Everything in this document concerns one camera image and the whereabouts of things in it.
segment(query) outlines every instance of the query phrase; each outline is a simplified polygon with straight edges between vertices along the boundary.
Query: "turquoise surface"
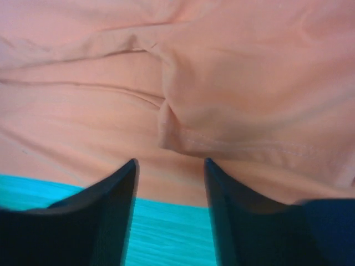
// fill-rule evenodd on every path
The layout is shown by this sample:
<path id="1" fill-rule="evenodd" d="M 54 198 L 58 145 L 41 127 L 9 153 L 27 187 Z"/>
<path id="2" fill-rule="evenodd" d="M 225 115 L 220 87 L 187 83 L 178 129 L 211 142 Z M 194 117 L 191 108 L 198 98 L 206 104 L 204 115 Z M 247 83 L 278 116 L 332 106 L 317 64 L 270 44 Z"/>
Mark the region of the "turquoise surface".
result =
<path id="1" fill-rule="evenodd" d="M 81 189 L 0 175 L 0 205 L 17 210 L 46 207 Z M 138 198 L 125 265 L 217 265 L 208 209 Z"/>

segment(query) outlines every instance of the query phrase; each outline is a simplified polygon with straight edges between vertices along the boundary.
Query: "cloth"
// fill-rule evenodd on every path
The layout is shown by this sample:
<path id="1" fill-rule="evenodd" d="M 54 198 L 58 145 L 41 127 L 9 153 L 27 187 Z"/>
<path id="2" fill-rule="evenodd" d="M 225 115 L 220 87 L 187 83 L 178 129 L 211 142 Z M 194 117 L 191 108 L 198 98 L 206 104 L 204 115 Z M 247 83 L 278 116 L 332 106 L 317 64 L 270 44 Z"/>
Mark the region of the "cloth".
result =
<path id="1" fill-rule="evenodd" d="M 212 157 L 282 203 L 355 197 L 355 2 L 1 5 L 2 172 L 86 185 L 137 157 L 139 195 L 205 204 Z"/>

